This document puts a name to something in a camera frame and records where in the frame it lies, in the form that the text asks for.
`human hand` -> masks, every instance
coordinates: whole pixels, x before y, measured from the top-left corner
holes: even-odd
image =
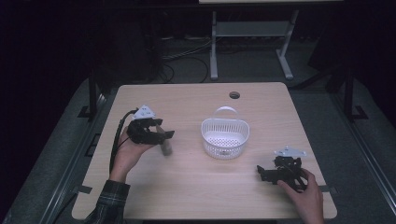
[[[308,181],[303,192],[296,192],[282,180],[278,180],[277,184],[289,195],[305,224],[323,224],[323,194],[315,176],[305,169],[302,170],[302,177]]]
[[[113,169],[109,180],[125,183],[129,171],[137,164],[142,154],[155,145],[145,145],[134,143],[126,133],[126,127],[119,140],[119,148],[114,159]]]

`mesh basket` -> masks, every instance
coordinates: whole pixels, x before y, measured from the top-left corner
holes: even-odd
[[[230,160],[237,158],[243,152],[244,145],[248,140],[249,127],[241,119],[215,118],[221,110],[231,110],[238,115],[238,112],[232,107],[220,107],[212,118],[202,122],[201,132],[205,139],[204,146],[207,154],[216,159]]]

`floor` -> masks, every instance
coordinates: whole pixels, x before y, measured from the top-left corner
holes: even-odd
[[[287,59],[295,78],[286,80],[275,54],[282,41],[281,38],[224,40],[218,55],[217,82],[284,82],[291,87],[318,72],[307,65],[316,42],[294,40],[290,43]],[[172,56],[205,43],[207,39],[164,40],[164,53]],[[206,48],[179,60],[165,61],[165,64],[161,75],[151,84],[212,82],[208,77]],[[390,206],[395,199],[396,130],[357,80],[354,105],[360,105],[368,119],[351,123],[342,112],[343,89],[327,93],[327,81],[325,77],[303,90],[290,91],[337,207],[337,217],[326,223],[396,223],[394,205]],[[117,88],[114,88],[99,97],[98,114],[88,122],[88,119],[78,118],[81,108],[89,103],[88,81],[81,83],[3,223],[81,223],[71,217],[76,192],[116,93]],[[188,221],[126,221],[142,222]],[[277,223],[302,221],[277,220]]]

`sleeve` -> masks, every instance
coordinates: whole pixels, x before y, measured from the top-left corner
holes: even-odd
[[[107,180],[95,209],[87,216],[84,223],[121,224],[129,187],[129,185],[124,183]]]

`basket handle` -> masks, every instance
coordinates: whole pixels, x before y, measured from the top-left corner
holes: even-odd
[[[230,107],[230,106],[222,106],[222,107],[220,107],[219,109],[217,109],[216,111],[215,111],[215,113],[213,113],[213,117],[212,118],[214,118],[215,117],[215,115],[217,114],[217,113],[219,113],[220,111],[222,111],[222,110],[231,110],[231,111],[233,111],[235,114],[236,114],[236,117],[239,119],[239,113],[234,109],[234,108],[232,108],[232,107]]]

